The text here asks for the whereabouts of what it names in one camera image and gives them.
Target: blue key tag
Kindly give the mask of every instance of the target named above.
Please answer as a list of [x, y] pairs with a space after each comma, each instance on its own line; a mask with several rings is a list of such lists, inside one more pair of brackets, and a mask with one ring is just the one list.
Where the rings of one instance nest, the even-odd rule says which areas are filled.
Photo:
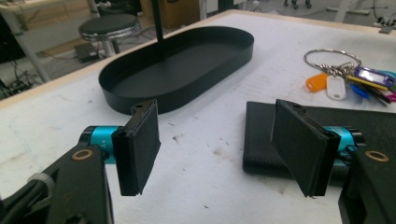
[[[390, 76], [392, 76], [392, 77], [394, 77], [394, 78], [396, 79], [396, 73], [394, 73], [394, 72], [383, 71], [383, 70], [377, 70], [377, 71], [382, 72], [382, 73], [385, 73], [385, 74], [387, 74], [387, 75], [390, 75]], [[396, 91], [396, 85], [394, 85], [394, 86], [392, 86], [392, 87], [389, 87], [389, 89], [390, 89], [391, 91]]]
[[326, 80], [327, 95], [333, 100], [343, 100], [346, 98], [346, 83], [343, 78], [328, 76]]
[[360, 88], [358, 85], [356, 85], [354, 83], [350, 83], [349, 86], [350, 86], [350, 89], [352, 89], [359, 96], [361, 96], [365, 99], [369, 98], [369, 93], [367, 93], [367, 91], [365, 91], [364, 89]]

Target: dark stain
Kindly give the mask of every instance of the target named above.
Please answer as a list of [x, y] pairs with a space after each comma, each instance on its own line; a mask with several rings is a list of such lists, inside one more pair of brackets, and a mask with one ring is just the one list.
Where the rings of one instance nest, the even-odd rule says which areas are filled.
[[11, 160], [11, 161], [16, 161], [17, 159], [19, 159], [19, 158], [22, 157], [22, 156], [23, 156], [23, 153], [20, 153], [20, 154], [18, 154], [18, 155], [16, 155], [16, 156], [11, 157], [10, 160]]
[[72, 100], [63, 97], [61, 94], [59, 94], [58, 97], [63, 99], [64, 101], [73, 102]]
[[285, 193], [285, 189], [278, 189], [277, 192], [283, 195]]
[[213, 150], [213, 154], [220, 156], [221, 155], [221, 148], [216, 148], [215, 150]]
[[173, 140], [175, 140], [177, 143], [178, 143], [178, 140], [181, 138], [181, 137], [183, 137], [183, 135], [184, 134], [180, 134], [180, 135], [175, 135], [175, 136], [173, 136]]

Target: keychain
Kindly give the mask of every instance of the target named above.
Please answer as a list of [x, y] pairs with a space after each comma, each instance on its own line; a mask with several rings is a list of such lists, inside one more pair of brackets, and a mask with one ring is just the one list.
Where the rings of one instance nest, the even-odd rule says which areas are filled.
[[[309, 78], [305, 82], [305, 86], [312, 92], [326, 89], [327, 95], [333, 100], [343, 100], [347, 96], [346, 78], [348, 75], [354, 74], [354, 63], [344, 63], [338, 66], [330, 66], [325, 63], [318, 65], [308, 60], [307, 56], [317, 52], [330, 52], [346, 55], [356, 61], [357, 66], [361, 65], [361, 60], [350, 53], [338, 49], [313, 49], [304, 55], [304, 60], [309, 65], [320, 69], [323, 73]], [[357, 90], [359, 87], [355, 86], [352, 90]]]
[[[312, 63], [307, 56], [317, 52], [330, 52], [346, 55], [356, 62], [341, 65], [319, 65]], [[326, 89], [327, 95], [334, 100], [343, 100], [347, 95], [346, 83], [351, 90], [363, 98], [369, 98], [371, 93], [375, 98], [390, 104], [396, 102], [396, 73], [380, 71], [361, 66], [361, 60], [343, 50], [338, 49], [313, 49], [304, 55], [307, 64], [321, 70], [323, 73], [306, 80], [305, 86], [311, 92]]]

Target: white tabletop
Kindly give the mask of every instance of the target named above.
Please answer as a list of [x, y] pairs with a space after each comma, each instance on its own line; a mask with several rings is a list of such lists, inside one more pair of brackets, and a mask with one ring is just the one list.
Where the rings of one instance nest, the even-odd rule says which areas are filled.
[[[341, 223], [339, 188], [311, 199], [292, 180], [244, 173], [246, 103], [278, 98], [394, 113], [395, 105], [362, 100], [350, 91], [344, 101], [333, 101], [324, 91], [308, 92], [304, 82], [318, 70], [306, 65], [303, 55], [311, 49], [343, 49], [366, 66], [396, 71], [395, 36], [237, 11], [193, 26], [209, 25], [253, 34], [253, 58], [189, 104], [159, 116], [162, 146], [143, 195], [121, 197], [116, 168], [106, 167], [116, 223]], [[342, 63], [337, 55], [323, 58], [312, 60]], [[73, 147], [86, 127], [124, 125], [130, 118], [107, 105], [97, 80], [113, 59], [0, 102], [3, 198]]]

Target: white key tag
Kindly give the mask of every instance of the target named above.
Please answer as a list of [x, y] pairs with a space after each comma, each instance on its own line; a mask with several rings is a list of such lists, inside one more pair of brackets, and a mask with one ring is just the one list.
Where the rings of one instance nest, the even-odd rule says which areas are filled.
[[327, 95], [333, 100], [343, 100], [346, 98], [347, 89], [343, 78], [328, 76], [326, 80]]

